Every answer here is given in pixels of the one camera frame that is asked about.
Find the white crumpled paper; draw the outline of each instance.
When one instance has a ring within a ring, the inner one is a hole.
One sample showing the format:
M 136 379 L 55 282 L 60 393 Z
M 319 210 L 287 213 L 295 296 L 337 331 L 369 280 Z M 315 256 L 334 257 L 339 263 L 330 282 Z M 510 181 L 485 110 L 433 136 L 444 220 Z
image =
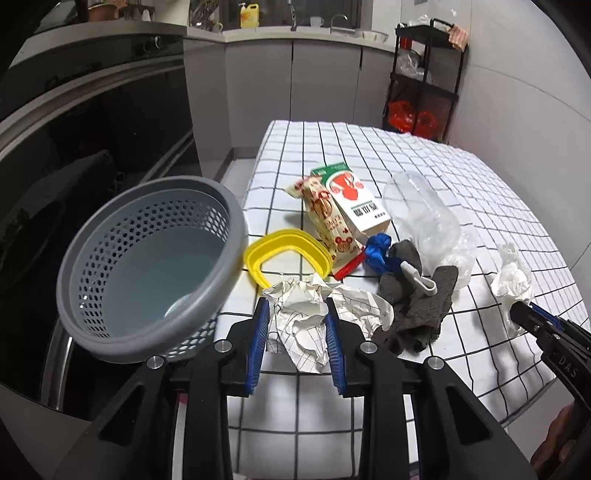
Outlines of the white crumpled paper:
M 514 244 L 497 245 L 497 250 L 501 255 L 501 271 L 492 281 L 491 290 L 501 300 L 501 315 L 507 335 L 514 338 L 525 330 L 511 321 L 509 310 L 516 301 L 530 304 L 534 298 L 534 277 Z
M 317 273 L 305 280 L 280 281 L 262 295 L 271 304 L 268 347 L 278 351 L 278 342 L 300 372 L 321 373 L 328 363 L 324 317 L 331 297 L 341 320 L 359 325 L 366 339 L 381 326 L 388 330 L 394 319 L 392 306 L 368 291 L 342 283 L 325 283 Z

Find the brown pot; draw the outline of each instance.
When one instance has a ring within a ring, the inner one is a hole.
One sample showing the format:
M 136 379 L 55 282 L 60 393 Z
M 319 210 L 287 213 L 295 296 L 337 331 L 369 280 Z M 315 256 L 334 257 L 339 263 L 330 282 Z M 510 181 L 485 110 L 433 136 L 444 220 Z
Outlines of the brown pot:
M 88 9 L 88 21 L 102 22 L 103 20 L 114 20 L 117 10 L 117 5 L 114 4 L 94 5 Z

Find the white plastic clip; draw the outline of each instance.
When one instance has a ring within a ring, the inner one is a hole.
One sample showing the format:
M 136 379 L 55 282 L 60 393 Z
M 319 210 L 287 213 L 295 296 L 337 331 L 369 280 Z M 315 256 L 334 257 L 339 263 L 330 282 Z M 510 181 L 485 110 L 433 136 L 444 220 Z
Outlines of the white plastic clip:
M 408 262 L 400 264 L 404 276 L 412 282 L 415 287 L 421 290 L 428 297 L 433 297 L 437 294 L 437 284 L 430 278 L 425 278 L 419 275 L 418 270 Z

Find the checkered tablecloth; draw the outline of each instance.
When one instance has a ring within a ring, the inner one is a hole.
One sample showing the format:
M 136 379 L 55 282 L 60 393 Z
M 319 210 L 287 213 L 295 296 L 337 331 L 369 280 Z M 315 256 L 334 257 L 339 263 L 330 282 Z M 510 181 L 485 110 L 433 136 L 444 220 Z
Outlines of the checkered tablecloth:
M 301 200 L 283 188 L 312 168 L 345 161 L 379 199 L 391 173 L 423 174 L 460 223 L 478 239 L 470 284 L 455 292 L 441 336 L 421 354 L 422 362 L 444 358 L 499 421 L 527 405 L 554 375 L 527 334 L 509 340 L 491 294 L 490 273 L 500 267 L 497 244 L 514 242 L 535 275 L 535 302 L 589 329 L 579 289 L 548 233 L 518 196 L 483 162 L 458 148 L 409 135 L 347 124 L 275 121 L 265 134 L 244 202 L 250 241 L 282 228 L 317 236 Z M 394 228 L 389 230 L 397 238 Z M 263 265 L 271 284 L 311 273 L 294 252 Z M 361 265 L 347 285 L 377 292 L 378 281 Z M 259 292 L 247 271 L 218 318 L 217 338 L 248 318 Z M 406 396 L 411 461 L 417 460 L 410 398 Z M 298 374 L 287 355 L 266 353 L 255 394 L 230 398 L 228 422 L 234 471 L 254 478 L 341 478 L 358 469 L 363 399 L 343 399 L 329 368 L 322 375 Z

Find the white mug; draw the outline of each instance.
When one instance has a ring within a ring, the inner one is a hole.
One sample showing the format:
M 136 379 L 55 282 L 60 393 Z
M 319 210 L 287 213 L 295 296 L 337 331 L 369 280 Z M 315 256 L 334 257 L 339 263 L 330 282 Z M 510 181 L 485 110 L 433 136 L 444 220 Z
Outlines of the white mug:
M 310 17 L 310 26 L 320 28 L 324 25 L 324 18 L 322 17 Z

